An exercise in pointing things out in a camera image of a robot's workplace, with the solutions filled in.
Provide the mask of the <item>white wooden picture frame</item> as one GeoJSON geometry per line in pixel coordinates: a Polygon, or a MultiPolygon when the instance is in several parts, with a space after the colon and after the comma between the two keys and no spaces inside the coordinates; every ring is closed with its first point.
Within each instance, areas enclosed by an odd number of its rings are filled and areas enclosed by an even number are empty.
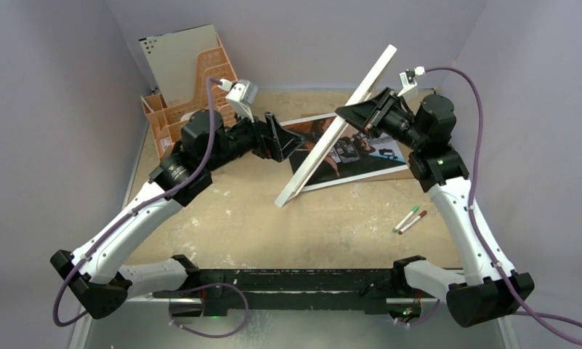
{"type": "MultiPolygon", "coordinates": [[[[371,96],[396,52],[397,47],[392,44],[389,44],[385,48],[356,90],[352,93],[351,97],[346,102],[346,105],[360,103],[371,96]]],[[[291,199],[295,198],[300,193],[308,180],[314,175],[319,165],[325,160],[325,157],[334,146],[334,143],[348,126],[349,124],[341,116],[336,116],[334,118],[323,136],[307,154],[307,157],[302,162],[301,166],[293,174],[292,178],[275,199],[274,204],[277,207],[284,207],[291,199]]]]}

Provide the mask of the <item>printed photo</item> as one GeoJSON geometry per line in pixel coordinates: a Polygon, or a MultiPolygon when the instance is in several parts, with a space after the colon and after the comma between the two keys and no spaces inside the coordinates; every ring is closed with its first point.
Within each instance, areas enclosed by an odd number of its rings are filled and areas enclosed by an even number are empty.
{"type": "MultiPolygon", "coordinates": [[[[335,117],[334,113],[326,113],[282,123],[288,131],[304,137],[304,143],[289,157],[293,172],[301,166],[335,117]]],[[[408,165],[404,151],[395,140],[386,134],[368,137],[353,127],[347,127],[303,190],[366,181],[369,177],[395,172],[396,167],[405,169],[408,165]]]]}

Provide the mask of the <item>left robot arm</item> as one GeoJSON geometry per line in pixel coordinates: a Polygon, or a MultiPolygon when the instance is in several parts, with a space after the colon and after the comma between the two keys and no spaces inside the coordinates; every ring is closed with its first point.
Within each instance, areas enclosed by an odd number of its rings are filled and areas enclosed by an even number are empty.
{"type": "Polygon", "coordinates": [[[212,184],[211,174],[252,153],[285,161],[304,138],[283,128],[273,113],[263,120],[239,118],[232,127],[216,111],[199,111],[181,126],[180,139],[150,173],[133,200],[94,238],[73,250],[59,250],[51,264],[87,315],[109,316],[126,300],[154,292],[191,297],[199,287],[198,268],[176,254],[149,265],[127,258],[163,222],[184,209],[212,184]]]}

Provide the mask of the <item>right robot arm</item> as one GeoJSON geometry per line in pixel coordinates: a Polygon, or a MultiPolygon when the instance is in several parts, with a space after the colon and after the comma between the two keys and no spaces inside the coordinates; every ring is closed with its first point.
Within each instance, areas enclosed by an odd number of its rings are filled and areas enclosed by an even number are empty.
{"type": "Polygon", "coordinates": [[[370,100],[338,107],[336,114],[365,135],[386,134],[410,148],[408,165],[435,205],[453,238],[463,274],[437,267],[422,256],[393,264],[390,285],[401,296],[414,290],[444,302],[464,328],[513,314],[534,290],[529,273],[518,273],[504,255],[471,197],[472,181],[463,159],[450,145],[456,125],[454,105],[431,94],[412,112],[390,88],[370,100]]]}

